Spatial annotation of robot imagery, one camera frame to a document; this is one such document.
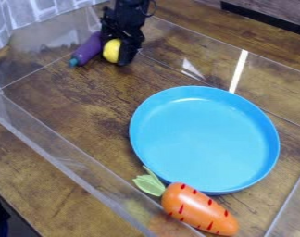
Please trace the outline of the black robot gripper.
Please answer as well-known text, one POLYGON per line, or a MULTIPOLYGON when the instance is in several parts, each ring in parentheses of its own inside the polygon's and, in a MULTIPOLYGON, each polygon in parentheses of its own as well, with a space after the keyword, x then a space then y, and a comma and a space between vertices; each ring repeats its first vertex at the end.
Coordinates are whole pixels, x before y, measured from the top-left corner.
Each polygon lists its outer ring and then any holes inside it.
POLYGON ((114 7, 103 7, 100 18, 100 40, 120 39, 118 65, 131 63, 144 40, 142 26, 151 14, 147 13, 151 0, 115 0, 114 7))

